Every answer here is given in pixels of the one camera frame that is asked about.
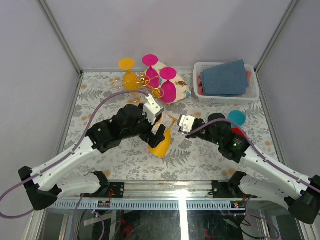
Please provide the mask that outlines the gold wine glass rack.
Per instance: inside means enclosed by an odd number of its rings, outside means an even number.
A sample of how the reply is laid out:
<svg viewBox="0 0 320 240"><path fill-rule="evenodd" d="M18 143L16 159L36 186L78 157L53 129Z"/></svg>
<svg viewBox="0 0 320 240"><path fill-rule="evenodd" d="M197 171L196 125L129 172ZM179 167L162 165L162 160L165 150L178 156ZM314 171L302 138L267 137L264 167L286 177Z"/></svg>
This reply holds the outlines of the gold wine glass rack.
<svg viewBox="0 0 320 240"><path fill-rule="evenodd" d="M140 88L137 91L142 91L143 89L146 89L155 99L160 99L164 95L164 92L162 93L162 90L159 87L158 88L147 87L146 75L144 72L140 72L139 74L136 73L136 75L137 75L137 80L140 83ZM114 89L125 90L123 78L116 77L111 81L111 86Z"/></svg>

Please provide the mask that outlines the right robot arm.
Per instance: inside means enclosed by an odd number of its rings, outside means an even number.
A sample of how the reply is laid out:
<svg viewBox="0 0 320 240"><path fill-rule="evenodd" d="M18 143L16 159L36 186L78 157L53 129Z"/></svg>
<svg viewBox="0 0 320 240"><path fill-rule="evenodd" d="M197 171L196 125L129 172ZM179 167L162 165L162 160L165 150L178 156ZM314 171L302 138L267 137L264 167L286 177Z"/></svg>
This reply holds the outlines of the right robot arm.
<svg viewBox="0 0 320 240"><path fill-rule="evenodd" d="M318 175L309 177L272 159L256 147L245 133L233 132L234 123L221 113L212 114L208 122L186 116L179 126L187 138L199 138L215 144L224 158L266 177L266 180L258 180L246 173L236 172L228 182L227 189L231 196L256 196L285 208L305 224L315 222L320 213Z"/></svg>

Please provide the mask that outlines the magenta wine glass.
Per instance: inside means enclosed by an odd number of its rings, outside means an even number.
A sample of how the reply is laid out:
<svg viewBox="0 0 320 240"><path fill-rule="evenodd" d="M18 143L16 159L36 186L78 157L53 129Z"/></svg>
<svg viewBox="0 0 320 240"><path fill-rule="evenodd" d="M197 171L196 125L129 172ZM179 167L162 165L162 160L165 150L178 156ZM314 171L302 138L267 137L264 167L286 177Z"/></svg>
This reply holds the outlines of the magenta wine glass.
<svg viewBox="0 0 320 240"><path fill-rule="evenodd" d="M170 104L176 100L177 90L172 80L177 76L177 71L172 67L165 67L160 71L160 77L162 78L161 90L164 95L161 100L164 103Z"/></svg>
<svg viewBox="0 0 320 240"><path fill-rule="evenodd" d="M146 87L156 89L160 85L159 74L153 68L158 63L158 57L154 54L147 54L142 58L142 63L147 66L145 72Z"/></svg>

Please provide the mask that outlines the yellow wine glass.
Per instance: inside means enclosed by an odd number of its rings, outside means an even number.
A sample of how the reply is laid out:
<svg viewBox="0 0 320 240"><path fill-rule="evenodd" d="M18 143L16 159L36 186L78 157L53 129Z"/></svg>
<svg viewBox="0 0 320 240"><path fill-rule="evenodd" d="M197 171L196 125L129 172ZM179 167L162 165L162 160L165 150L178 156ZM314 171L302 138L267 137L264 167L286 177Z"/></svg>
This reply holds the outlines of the yellow wine glass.
<svg viewBox="0 0 320 240"><path fill-rule="evenodd" d="M150 146L148 147L149 152L158 158L164 158L165 155L167 154L172 143L172 136L171 136L172 127L178 121L175 117L171 115L168 115L168 116L172 119L172 123L170 127L164 131L165 139L155 148L151 148Z"/></svg>
<svg viewBox="0 0 320 240"><path fill-rule="evenodd" d="M123 76L123 86L126 91L136 91L141 86L136 73L132 71L134 66L135 61L132 58L123 58L118 62L118 67L125 71Z"/></svg>

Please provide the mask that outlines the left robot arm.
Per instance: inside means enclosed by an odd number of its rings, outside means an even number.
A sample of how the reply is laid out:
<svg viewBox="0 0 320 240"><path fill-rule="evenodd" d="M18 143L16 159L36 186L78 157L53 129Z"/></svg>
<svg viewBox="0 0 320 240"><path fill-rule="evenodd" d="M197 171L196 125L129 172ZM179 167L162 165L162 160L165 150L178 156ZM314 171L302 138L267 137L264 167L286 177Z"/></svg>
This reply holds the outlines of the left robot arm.
<svg viewBox="0 0 320 240"><path fill-rule="evenodd" d="M165 126L161 124L156 133L153 127L159 122L164 108L149 105L127 104L111 119L94 124L81 141L41 166L22 167L18 174L24 183L27 196L35 211L44 210L59 198L84 195L107 198L111 184L102 171L93 171L83 177L63 180L73 169L97 155L118 147L125 139L140 137L151 148L165 140Z"/></svg>

